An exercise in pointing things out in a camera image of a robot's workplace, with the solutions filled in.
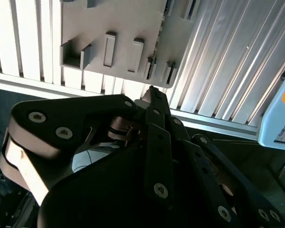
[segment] screw head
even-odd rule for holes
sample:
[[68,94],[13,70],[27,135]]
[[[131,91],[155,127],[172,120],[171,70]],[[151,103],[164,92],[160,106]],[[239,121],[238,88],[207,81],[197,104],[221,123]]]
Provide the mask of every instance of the screw head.
[[226,220],[227,222],[230,222],[231,221],[231,215],[229,213],[229,211],[224,208],[223,206],[219,206],[218,207],[218,212],[219,212],[219,215],[224,219]]
[[132,103],[131,103],[131,102],[125,101],[124,103],[125,103],[127,106],[132,107]]
[[203,138],[203,137],[201,137],[200,140],[201,140],[202,143],[204,143],[204,144],[207,144],[207,143],[208,143],[208,142],[207,142],[207,139],[205,139],[205,138]]
[[268,215],[262,209],[259,209],[258,213],[260,214],[260,216],[262,216],[263,219],[265,219],[266,221],[269,221]]
[[178,125],[181,125],[181,121],[179,120],[179,119],[174,119],[174,122],[176,123],[176,124],[178,124]]
[[61,139],[70,139],[73,136],[73,133],[67,127],[59,127],[56,129],[56,135]]
[[46,121],[46,116],[39,112],[32,112],[28,115],[29,120],[33,121],[34,123],[43,123]]
[[274,217],[274,219],[277,220],[278,222],[281,221],[280,217],[273,210],[270,210],[270,215]]
[[157,111],[156,109],[153,109],[153,111],[154,111],[157,115],[159,115],[159,114],[160,114],[160,112],[159,112],[159,111]]
[[165,199],[168,197],[168,190],[166,188],[166,186],[164,186],[161,183],[156,183],[153,187],[154,192],[156,195],[158,195],[159,197]]

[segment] aluminum profile panel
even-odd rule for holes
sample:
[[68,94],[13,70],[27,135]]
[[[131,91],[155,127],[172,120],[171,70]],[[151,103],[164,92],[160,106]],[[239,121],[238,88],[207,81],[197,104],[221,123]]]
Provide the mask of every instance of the aluminum profile panel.
[[0,63],[2,72],[19,76],[22,71],[19,59],[19,38],[15,1],[0,0]]
[[15,0],[22,71],[25,78],[40,81],[40,59],[36,2]]
[[52,46],[52,0],[40,0],[40,29],[42,48],[42,76],[47,83],[53,83],[53,46]]
[[171,108],[257,126],[285,71],[285,0],[201,1]]

